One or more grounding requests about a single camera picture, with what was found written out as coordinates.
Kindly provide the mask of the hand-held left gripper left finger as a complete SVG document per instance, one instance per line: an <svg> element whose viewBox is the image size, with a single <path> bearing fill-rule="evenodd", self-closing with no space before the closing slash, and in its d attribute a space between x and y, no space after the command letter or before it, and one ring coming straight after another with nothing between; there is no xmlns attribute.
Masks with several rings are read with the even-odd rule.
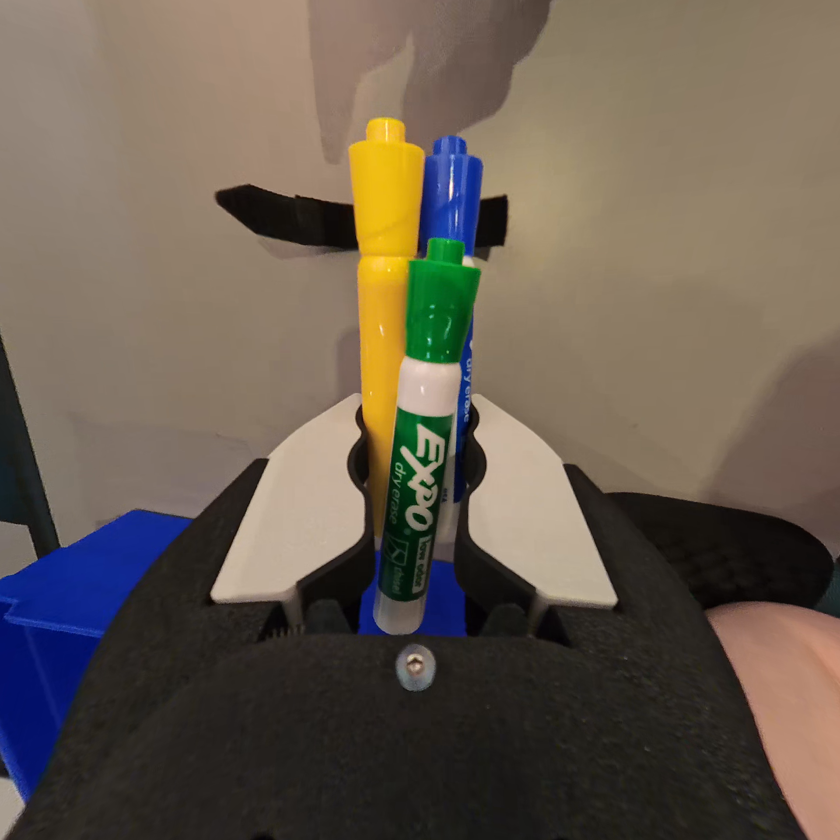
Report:
<svg viewBox="0 0 840 840"><path fill-rule="evenodd" d="M375 573L361 395L302 425L268 456L210 592L216 604L279 604L287 625L319 601L352 628Z"/></svg>

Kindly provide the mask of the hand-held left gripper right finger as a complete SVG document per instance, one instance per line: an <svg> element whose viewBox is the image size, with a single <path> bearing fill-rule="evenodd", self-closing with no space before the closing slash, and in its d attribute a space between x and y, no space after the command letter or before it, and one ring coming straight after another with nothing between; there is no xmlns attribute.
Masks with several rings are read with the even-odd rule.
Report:
<svg viewBox="0 0 840 840"><path fill-rule="evenodd" d="M535 631L555 606L611 611L618 598L562 458L488 398L472 398L455 577L469 616L514 605Z"/></svg>

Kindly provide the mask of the green dry erase marker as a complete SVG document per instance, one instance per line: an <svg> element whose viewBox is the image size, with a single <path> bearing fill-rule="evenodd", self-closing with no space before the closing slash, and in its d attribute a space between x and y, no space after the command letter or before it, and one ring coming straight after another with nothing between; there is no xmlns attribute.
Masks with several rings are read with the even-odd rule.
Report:
<svg viewBox="0 0 840 840"><path fill-rule="evenodd" d="M430 238L409 265L406 348L398 377L373 618L386 634L421 625L445 494L460 359L480 284L465 246Z"/></svg>

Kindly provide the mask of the yellow highlighter marker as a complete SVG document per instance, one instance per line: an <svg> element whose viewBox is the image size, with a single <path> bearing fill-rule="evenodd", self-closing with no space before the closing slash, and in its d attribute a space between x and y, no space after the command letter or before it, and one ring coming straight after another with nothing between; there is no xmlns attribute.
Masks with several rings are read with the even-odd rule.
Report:
<svg viewBox="0 0 840 840"><path fill-rule="evenodd" d="M424 151L394 118L368 122L349 147L357 271L362 413L374 539L382 539L400 366L406 348L408 267L417 255Z"/></svg>

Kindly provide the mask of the blue dry erase marker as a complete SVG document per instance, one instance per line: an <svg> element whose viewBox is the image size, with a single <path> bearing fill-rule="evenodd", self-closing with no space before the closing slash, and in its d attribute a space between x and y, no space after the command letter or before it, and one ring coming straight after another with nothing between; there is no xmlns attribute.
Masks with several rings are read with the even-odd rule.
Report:
<svg viewBox="0 0 840 840"><path fill-rule="evenodd" d="M464 246L463 265L475 267L482 175L483 163L480 158L468 153L464 139L447 135L434 142L433 152L426 158L424 169L419 227L423 255L430 238L453 239ZM449 441L444 498L440 507L437 536L446 543L455 541L459 504L466 489L463 449L473 389L473 328L471 322L460 357L457 411Z"/></svg>

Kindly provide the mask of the person's left forearm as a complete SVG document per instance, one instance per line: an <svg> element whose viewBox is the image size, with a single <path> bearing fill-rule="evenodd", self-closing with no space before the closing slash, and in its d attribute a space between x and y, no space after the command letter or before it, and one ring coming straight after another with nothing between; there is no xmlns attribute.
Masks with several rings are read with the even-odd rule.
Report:
<svg viewBox="0 0 840 840"><path fill-rule="evenodd" d="M839 620L793 605L707 611L806 837L839 838Z"/></svg>

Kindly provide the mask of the black elbow rest pad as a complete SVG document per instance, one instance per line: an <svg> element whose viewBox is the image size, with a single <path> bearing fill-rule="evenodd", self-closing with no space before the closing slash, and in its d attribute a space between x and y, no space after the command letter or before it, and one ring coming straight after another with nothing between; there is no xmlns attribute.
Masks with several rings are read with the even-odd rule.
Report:
<svg viewBox="0 0 840 840"><path fill-rule="evenodd" d="M706 610L740 602L813 608L828 591L832 555L792 522L643 493L610 497Z"/></svg>

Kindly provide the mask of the large blue plastic bin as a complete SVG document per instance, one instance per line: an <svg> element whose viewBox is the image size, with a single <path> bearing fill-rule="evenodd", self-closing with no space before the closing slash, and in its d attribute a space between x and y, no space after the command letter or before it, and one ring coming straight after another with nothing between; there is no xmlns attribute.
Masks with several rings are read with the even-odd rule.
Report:
<svg viewBox="0 0 840 840"><path fill-rule="evenodd" d="M229 623L230 604L189 595L198 582L193 561L226 559L236 524L212 514L209 525L169 514L135 510L20 572L2 578L2 759L17 792L27 802L46 770L70 705L91 659L132 591L154 562L175 543L175 570L185 583L167 583L157 573L151 609L132 612L139 630L120 636L120 650L141 653L151 664L155 696L172 692L236 644L207 632Z"/></svg>

